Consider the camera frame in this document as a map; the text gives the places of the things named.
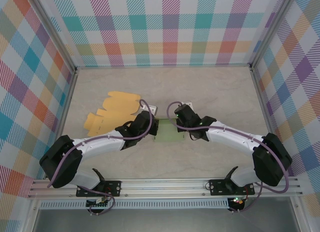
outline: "purple cable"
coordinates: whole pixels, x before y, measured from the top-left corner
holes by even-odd
[[[78,148],[79,146],[81,146],[83,143],[89,143],[91,141],[94,141],[94,140],[97,140],[97,139],[102,139],[102,138],[107,138],[107,139],[110,139],[110,138],[114,138],[114,139],[123,139],[123,140],[135,140],[135,139],[139,139],[139,138],[142,138],[144,136],[147,135],[147,133],[149,132],[149,130],[151,129],[151,126],[152,126],[152,112],[151,112],[151,109],[148,105],[148,103],[144,100],[144,99],[140,99],[139,103],[140,103],[140,106],[142,107],[142,104],[141,102],[143,102],[146,107],[148,108],[149,110],[149,115],[150,115],[150,123],[149,123],[149,126],[148,128],[146,129],[146,131],[139,135],[139,136],[136,136],[136,137],[129,137],[129,138],[126,138],[126,137],[117,137],[117,136],[108,136],[108,135],[103,135],[103,136],[99,136],[99,137],[94,137],[94,138],[90,138],[84,142],[81,142],[81,143],[78,143],[77,145],[73,146],[71,149],[68,150],[68,152],[63,156],[63,158],[61,159],[59,165],[57,166],[56,170],[55,170],[55,173],[53,174],[52,176],[52,179],[50,181],[50,183],[48,184],[47,188],[50,188],[51,185],[54,183],[58,173],[59,173],[59,170],[61,169],[61,166],[62,164],[64,163],[65,159],[68,157],[68,155],[74,151],[76,148]]]
[[[104,210],[103,210],[102,212],[100,212],[100,213],[93,213],[93,212],[91,211],[91,207],[92,207],[93,205],[91,205],[91,206],[89,207],[89,211],[90,211],[91,214],[94,214],[94,215],[97,215],[97,216],[98,216],[98,215],[107,213],[107,212],[110,211],[110,210],[115,206],[115,204],[116,204],[115,197],[113,197],[113,196],[112,196],[111,194],[109,194],[109,193],[103,193],[103,192],[94,191],[94,190],[92,190],[92,189],[88,189],[88,188],[82,187],[82,186],[79,186],[79,187],[85,189],[86,191],[92,192],[92,193],[98,193],[98,194],[102,194],[102,195],[104,195],[104,196],[110,197],[110,198],[113,200],[113,201],[112,201],[112,205],[111,205],[109,208],[104,209]]]
[[[277,163],[279,164],[282,172],[283,172],[283,175],[284,175],[284,178],[285,178],[285,188],[281,191],[278,191],[278,190],[274,190],[272,188],[269,188],[269,187],[266,187],[266,186],[263,186],[263,183],[261,182],[261,184],[258,184],[256,183],[257,185],[260,186],[260,191],[259,191],[259,194],[258,196],[256,197],[257,199],[260,197],[261,195],[261,192],[262,192],[262,189],[265,188],[265,189],[268,189],[274,193],[285,193],[287,192],[287,190],[289,189],[289,177],[288,177],[288,174],[283,166],[283,164],[281,163],[281,161],[279,160],[279,158],[276,156],[276,154],[268,147],[266,146],[264,143],[262,143],[261,141],[253,138],[253,137],[250,137],[249,135],[246,135],[244,133],[241,133],[239,131],[236,131],[236,130],[233,130],[233,129],[230,129],[230,128],[224,128],[224,127],[220,127],[220,126],[202,126],[202,127],[196,127],[196,128],[185,128],[185,127],[181,127],[177,124],[175,124],[172,119],[170,118],[170,115],[169,115],[169,109],[170,107],[173,105],[173,104],[180,104],[182,105],[182,102],[179,102],[179,101],[175,101],[175,102],[172,102],[168,105],[167,109],[166,109],[166,116],[168,117],[169,121],[177,128],[180,128],[180,129],[183,129],[183,130],[198,130],[198,129],[210,129],[210,128],[213,128],[213,129],[219,129],[219,130],[225,130],[225,131],[229,131],[231,133],[235,133],[237,135],[240,135],[242,137],[245,137],[245,138],[248,138],[248,139],[251,139],[252,141],[254,142],[257,142],[258,144],[260,144],[262,147],[264,147],[274,158],[275,160],[277,161]]]

